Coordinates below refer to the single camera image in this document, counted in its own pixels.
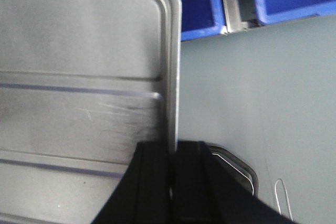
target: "gray surface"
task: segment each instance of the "gray surface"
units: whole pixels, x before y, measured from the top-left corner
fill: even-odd
[[[180,0],[0,0],[0,222],[89,223],[137,141],[175,149],[180,21]]]
[[[224,146],[294,220],[336,219],[336,17],[184,42],[179,138]],[[284,193],[280,205],[286,213]]]

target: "scratch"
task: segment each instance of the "scratch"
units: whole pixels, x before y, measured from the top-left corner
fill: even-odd
[[[121,115],[121,116],[130,116],[129,114],[125,113],[117,113],[117,112],[110,112],[110,111],[98,111],[98,110],[88,110],[88,109],[82,109],[82,108],[75,108],[76,110],[81,110],[85,111],[88,114],[88,117],[90,120],[91,118],[91,113],[97,113],[97,114],[107,114],[107,115]]]
[[[101,102],[98,102],[98,104],[100,106],[104,106],[104,107],[108,107],[108,108],[112,108],[112,109],[116,109],[116,110],[121,110],[121,111],[126,111],[126,112],[130,112],[130,113],[134,113],[134,114],[139,114],[139,115],[144,115],[145,114],[145,112],[134,111],[132,109],[123,108],[123,107],[112,105],[112,104],[101,103]]]
[[[82,108],[75,108],[76,110],[81,110],[81,111],[85,111],[88,115],[88,118],[90,121],[92,121],[92,117],[91,117],[91,111],[87,110],[87,109],[82,109]]]

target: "metal edge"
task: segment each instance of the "metal edge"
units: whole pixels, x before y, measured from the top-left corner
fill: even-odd
[[[259,189],[259,181],[258,181],[258,176],[256,174],[256,172],[249,166],[247,165],[244,161],[242,161],[240,158],[238,158],[237,156],[235,156],[234,154],[232,154],[231,152],[229,152],[228,150],[222,148],[222,147],[218,147],[216,145],[212,145],[212,144],[207,144],[208,148],[210,149],[212,154],[219,154],[221,156],[221,159],[224,159],[225,162],[229,162],[230,161],[233,163],[230,163],[230,166],[234,167],[234,164],[240,166],[242,169],[244,169],[246,172],[249,173],[249,175],[252,178],[252,181],[249,181],[252,183],[253,185],[253,189],[254,189],[254,196],[258,195],[258,189]]]
[[[238,0],[223,0],[223,5],[228,33],[241,31],[243,27]]]
[[[179,89],[180,89],[180,45],[181,45],[181,17],[182,2],[181,0],[168,0],[171,11],[170,17],[170,47],[168,63],[168,87],[166,92],[167,108],[167,141],[169,153],[173,154],[177,148],[178,134],[178,107],[179,107]]]

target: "blue bin rim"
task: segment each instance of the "blue bin rim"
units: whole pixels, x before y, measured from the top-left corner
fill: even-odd
[[[325,16],[336,13],[336,1],[328,1],[271,15],[268,15],[266,12],[265,0],[255,0],[255,3],[258,21],[263,25],[270,25],[299,18]]]
[[[222,0],[210,0],[210,4],[212,9],[211,11],[213,13],[214,25],[212,27],[184,31],[181,34],[182,41],[218,35],[222,32],[222,29],[225,26]]]

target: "metal tray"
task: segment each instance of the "metal tray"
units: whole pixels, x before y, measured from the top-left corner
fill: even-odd
[[[0,222],[90,223],[137,141],[174,151],[180,10],[0,0]]]

